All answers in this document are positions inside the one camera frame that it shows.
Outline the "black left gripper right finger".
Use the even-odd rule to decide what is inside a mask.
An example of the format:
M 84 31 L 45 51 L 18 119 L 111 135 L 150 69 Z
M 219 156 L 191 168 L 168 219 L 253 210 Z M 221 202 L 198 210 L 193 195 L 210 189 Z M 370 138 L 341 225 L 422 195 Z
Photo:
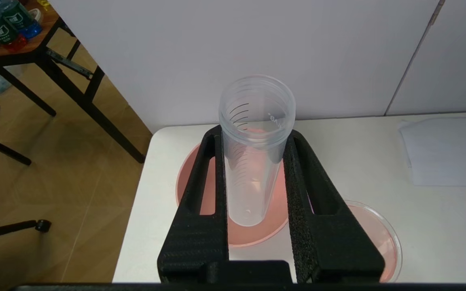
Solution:
M 383 256 L 299 131 L 290 133 L 283 162 L 297 282 L 379 283 Z

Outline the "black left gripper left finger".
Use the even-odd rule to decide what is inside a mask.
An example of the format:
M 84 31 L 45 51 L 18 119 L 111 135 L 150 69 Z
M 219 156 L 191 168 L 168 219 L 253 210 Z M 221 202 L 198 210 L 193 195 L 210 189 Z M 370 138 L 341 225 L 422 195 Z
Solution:
M 215 211 L 201 215 L 209 163 L 215 159 Z M 228 215 L 220 125 L 202 138 L 183 196 L 157 258 L 162 283 L 197 282 L 209 264 L 226 261 Z

